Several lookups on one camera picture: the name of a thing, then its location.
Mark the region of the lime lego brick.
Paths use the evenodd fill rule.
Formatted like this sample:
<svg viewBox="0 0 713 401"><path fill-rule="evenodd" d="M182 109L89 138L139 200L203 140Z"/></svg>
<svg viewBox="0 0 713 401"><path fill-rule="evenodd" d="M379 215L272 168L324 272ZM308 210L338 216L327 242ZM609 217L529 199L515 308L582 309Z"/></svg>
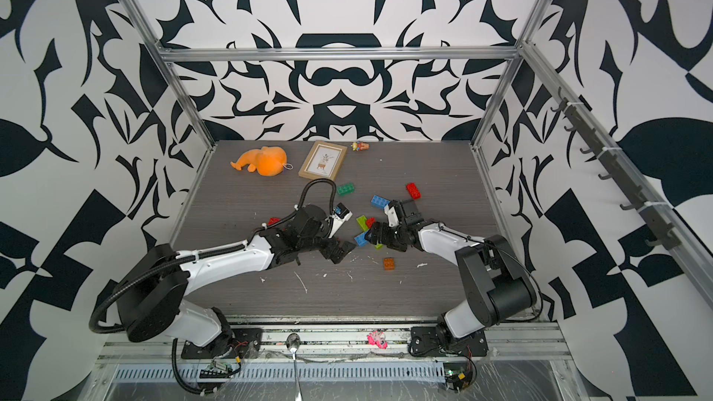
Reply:
<svg viewBox="0 0 713 401"><path fill-rule="evenodd" d="M366 226L366 220L367 220L367 219L369 219L369 218L365 217L365 215L362 215L362 216L358 217L358 219L356 220L356 222L358 222L358 225L360 226L362 232L368 232L368 231L369 231L369 229L368 229L367 226Z"/></svg>

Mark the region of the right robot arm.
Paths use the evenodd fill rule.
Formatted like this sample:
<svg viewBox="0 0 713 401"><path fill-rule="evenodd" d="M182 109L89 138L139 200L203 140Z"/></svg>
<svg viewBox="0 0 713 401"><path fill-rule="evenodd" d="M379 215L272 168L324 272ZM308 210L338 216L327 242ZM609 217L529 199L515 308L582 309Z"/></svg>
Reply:
<svg viewBox="0 0 713 401"><path fill-rule="evenodd" d="M505 237L468 235L425 219L414 200L392 200L386 221L375 221L365 239L399 252L415 248L456 265L465 299L441 316L445 341L460 340L533 308L540 291Z"/></svg>

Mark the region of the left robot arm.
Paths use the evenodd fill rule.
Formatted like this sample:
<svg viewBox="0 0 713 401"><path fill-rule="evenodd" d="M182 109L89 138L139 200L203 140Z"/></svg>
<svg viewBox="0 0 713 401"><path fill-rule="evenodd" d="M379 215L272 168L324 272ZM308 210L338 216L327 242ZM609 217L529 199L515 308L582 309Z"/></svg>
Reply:
<svg viewBox="0 0 713 401"><path fill-rule="evenodd" d="M244 241L184 251L168 243L155 246L94 309L89 330L124 332L132 343L166 336L209 356L228 354L237 339L226 316L216 307L189 302L187 295L221 280L296 263L307 252L340 263L356 246L336 236L352 215L335 201L337 191L328 178L309 181L289 215L256 228Z"/></svg>

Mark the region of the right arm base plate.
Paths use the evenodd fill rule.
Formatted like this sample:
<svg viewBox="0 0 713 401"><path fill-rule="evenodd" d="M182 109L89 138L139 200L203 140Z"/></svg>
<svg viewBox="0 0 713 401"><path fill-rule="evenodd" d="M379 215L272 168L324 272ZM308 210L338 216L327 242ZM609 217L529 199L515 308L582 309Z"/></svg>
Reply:
<svg viewBox="0 0 713 401"><path fill-rule="evenodd" d="M444 325L412 327L408 353L414 358L438 356L482 358L488 354L488 342L482 330L462 338L455 338Z"/></svg>

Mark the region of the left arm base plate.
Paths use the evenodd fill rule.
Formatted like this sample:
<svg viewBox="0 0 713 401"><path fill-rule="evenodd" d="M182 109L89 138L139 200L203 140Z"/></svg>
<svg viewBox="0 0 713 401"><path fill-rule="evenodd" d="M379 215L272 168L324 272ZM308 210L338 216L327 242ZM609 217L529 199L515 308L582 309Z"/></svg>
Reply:
<svg viewBox="0 0 713 401"><path fill-rule="evenodd" d="M180 357L185 360L255 358L262 347L263 332L260 328L233 329L231 334L221 333L204 347L185 342Z"/></svg>

